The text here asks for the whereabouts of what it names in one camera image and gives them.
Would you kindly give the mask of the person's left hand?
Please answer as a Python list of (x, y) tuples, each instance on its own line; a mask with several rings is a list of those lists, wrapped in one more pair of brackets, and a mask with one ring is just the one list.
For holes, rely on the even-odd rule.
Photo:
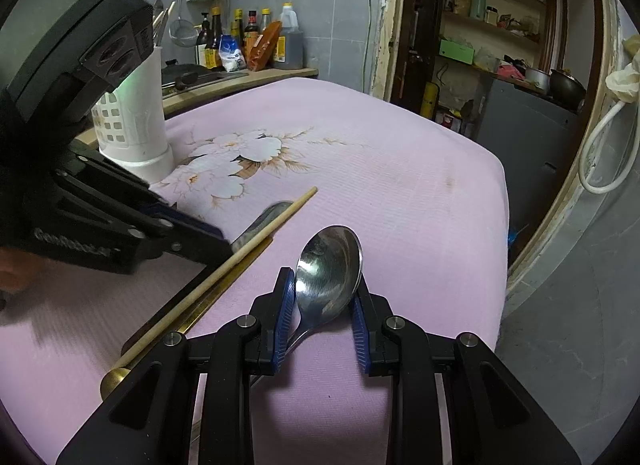
[(0, 289), (17, 293), (34, 282), (44, 266), (44, 259), (13, 247), (0, 249)]

